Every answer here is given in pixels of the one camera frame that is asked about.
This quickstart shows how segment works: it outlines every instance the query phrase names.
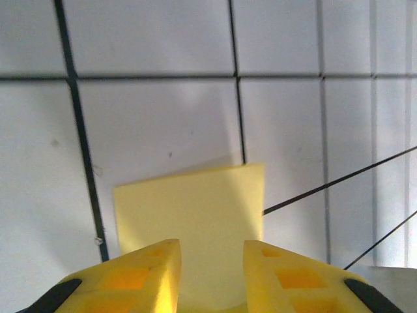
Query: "yellow foam pad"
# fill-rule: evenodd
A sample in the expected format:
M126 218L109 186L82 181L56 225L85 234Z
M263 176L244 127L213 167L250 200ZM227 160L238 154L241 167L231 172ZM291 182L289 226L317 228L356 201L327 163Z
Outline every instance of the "yellow foam pad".
M169 239L74 273L81 285L57 313L175 313L180 244Z
M178 312L246 308L242 245L262 239L264 172L250 164L115 188L122 254L180 240Z
M250 313L370 313L344 284L363 278L260 241L244 245Z

